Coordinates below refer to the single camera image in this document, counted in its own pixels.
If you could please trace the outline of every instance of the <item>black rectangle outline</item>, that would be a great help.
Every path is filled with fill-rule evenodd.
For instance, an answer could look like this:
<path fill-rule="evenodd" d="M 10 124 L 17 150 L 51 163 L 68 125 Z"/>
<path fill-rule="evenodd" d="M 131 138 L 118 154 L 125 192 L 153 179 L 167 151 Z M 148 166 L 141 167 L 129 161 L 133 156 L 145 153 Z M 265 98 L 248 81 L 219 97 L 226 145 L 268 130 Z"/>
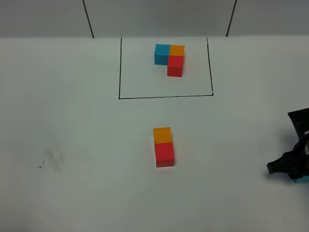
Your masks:
<path fill-rule="evenodd" d="M 208 45 L 208 38 L 207 40 L 207 53 L 208 53 L 208 64 L 209 64 L 209 73 L 211 76 L 211 59 L 209 57 L 209 45 Z M 150 99 L 150 98 L 184 98 L 184 97 L 210 97 L 213 96 L 213 86 L 212 86 L 212 76 L 211 76 L 211 91 L 212 94 L 206 94 L 206 95 L 184 95 L 184 96 L 164 96 L 164 97 L 141 97 L 141 98 L 120 98 L 120 87 L 121 87 L 121 57 L 122 57 L 122 37 L 120 40 L 120 69 L 119 69 L 119 96 L 118 99 Z"/>

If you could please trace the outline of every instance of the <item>white wall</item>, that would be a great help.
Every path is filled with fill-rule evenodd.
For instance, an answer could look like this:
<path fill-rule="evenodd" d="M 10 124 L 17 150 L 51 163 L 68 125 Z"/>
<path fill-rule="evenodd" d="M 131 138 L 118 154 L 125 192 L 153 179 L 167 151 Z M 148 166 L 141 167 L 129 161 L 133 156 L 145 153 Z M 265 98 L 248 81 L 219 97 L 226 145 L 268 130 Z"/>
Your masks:
<path fill-rule="evenodd" d="M 0 37 L 91 37 L 82 0 L 2 0 Z"/>
<path fill-rule="evenodd" d="M 234 0 L 85 0 L 95 37 L 225 36 Z"/>
<path fill-rule="evenodd" d="M 308 35 L 307 0 L 238 0 L 233 35 Z"/>

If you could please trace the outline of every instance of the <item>smudge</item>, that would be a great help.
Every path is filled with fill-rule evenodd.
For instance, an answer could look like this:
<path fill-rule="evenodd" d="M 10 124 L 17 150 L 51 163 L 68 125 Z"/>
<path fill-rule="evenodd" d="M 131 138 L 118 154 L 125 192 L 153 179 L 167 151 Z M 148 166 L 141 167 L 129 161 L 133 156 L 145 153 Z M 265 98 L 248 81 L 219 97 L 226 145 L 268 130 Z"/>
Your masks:
<path fill-rule="evenodd" d="M 59 146 L 55 144 L 52 149 L 46 148 L 45 155 L 51 163 L 54 171 L 61 172 L 61 165 L 63 164 L 63 155 Z"/>
<path fill-rule="evenodd" d="M 42 169 L 44 167 L 45 161 L 43 161 L 42 166 L 40 166 L 39 168 Z"/>

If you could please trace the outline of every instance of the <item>red cube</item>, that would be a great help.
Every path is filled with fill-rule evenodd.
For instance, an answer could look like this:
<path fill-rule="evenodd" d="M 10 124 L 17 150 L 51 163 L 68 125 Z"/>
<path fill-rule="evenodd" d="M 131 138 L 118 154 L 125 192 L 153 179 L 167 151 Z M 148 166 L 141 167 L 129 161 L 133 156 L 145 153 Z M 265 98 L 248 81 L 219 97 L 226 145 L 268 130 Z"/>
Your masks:
<path fill-rule="evenodd" d="M 182 77 L 183 75 L 183 56 L 169 56 L 168 76 Z"/>
<path fill-rule="evenodd" d="M 157 168 L 175 165 L 173 143 L 155 144 L 154 146 Z"/>

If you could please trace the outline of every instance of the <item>block structure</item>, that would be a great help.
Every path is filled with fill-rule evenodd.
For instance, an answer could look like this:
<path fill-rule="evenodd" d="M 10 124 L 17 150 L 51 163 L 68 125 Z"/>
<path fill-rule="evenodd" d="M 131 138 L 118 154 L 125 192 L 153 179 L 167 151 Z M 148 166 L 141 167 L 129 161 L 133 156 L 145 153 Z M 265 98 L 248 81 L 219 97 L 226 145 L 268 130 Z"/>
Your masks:
<path fill-rule="evenodd" d="M 157 168 L 175 165 L 174 148 L 170 127 L 154 128 L 154 146 Z"/>
<path fill-rule="evenodd" d="M 170 45 L 156 44 L 154 51 L 154 63 L 160 65 L 167 65 L 169 60 Z"/>
<path fill-rule="evenodd" d="M 183 76 L 184 46 L 156 44 L 154 63 L 167 65 L 168 76 Z"/>

